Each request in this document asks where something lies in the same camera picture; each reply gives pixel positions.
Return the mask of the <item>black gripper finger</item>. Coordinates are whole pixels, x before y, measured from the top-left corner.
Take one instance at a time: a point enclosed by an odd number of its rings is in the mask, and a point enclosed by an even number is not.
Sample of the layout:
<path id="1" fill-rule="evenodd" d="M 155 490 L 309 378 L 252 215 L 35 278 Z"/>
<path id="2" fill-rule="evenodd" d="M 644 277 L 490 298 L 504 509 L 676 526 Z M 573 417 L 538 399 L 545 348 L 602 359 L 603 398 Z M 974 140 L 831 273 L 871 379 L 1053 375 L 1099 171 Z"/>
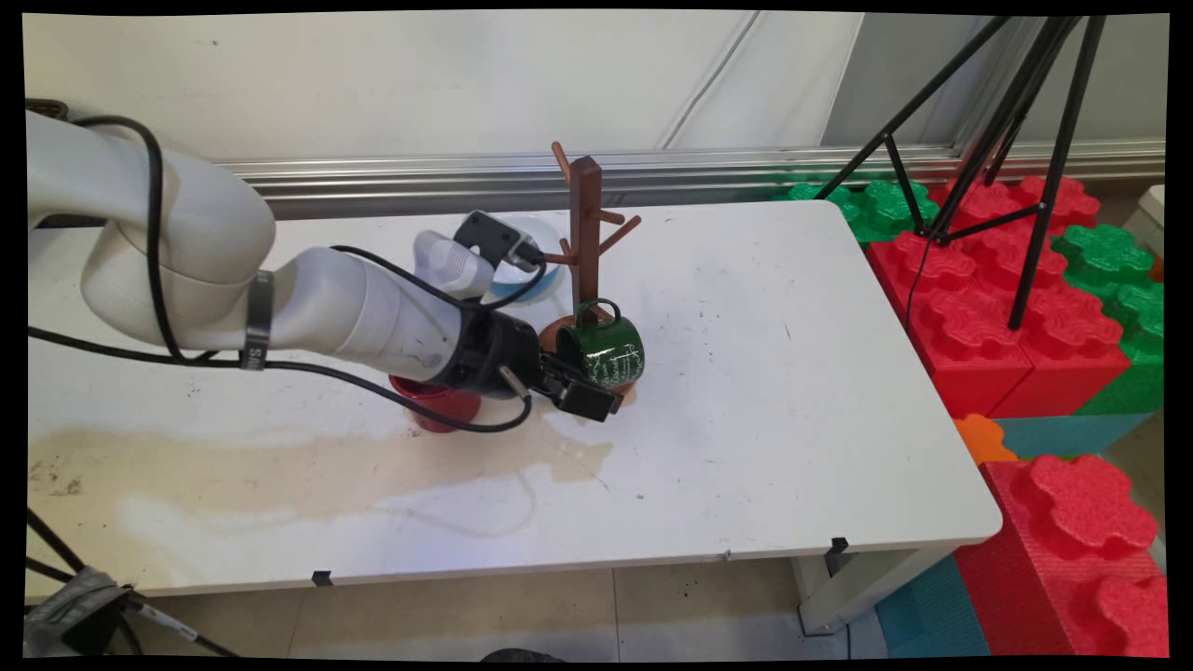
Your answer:
<path id="1" fill-rule="evenodd" d="M 624 399 L 619 392 L 608 390 L 582 377 L 546 377 L 545 396 L 567 415 L 596 423 L 616 415 Z"/>
<path id="2" fill-rule="evenodd" d="M 588 382 L 588 378 L 585 378 L 583 370 L 571 365 L 570 362 L 563 361 L 563 358 L 554 351 L 549 351 L 549 349 L 542 349 L 540 351 L 540 367 L 542 378 L 544 378 L 545 384 L 567 387 Z"/>

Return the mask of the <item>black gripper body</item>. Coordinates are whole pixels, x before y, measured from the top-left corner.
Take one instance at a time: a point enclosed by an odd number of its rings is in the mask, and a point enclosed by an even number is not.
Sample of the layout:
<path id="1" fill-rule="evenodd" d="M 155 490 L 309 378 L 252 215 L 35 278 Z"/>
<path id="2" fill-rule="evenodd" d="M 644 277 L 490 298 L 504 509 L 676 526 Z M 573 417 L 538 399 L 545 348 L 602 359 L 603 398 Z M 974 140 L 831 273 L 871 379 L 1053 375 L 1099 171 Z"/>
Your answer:
<path id="1" fill-rule="evenodd" d="M 486 398 L 521 398 L 530 390 L 554 398 L 562 390 L 544 364 L 538 332 L 502 310 L 464 310 L 459 340 L 432 383 Z"/>

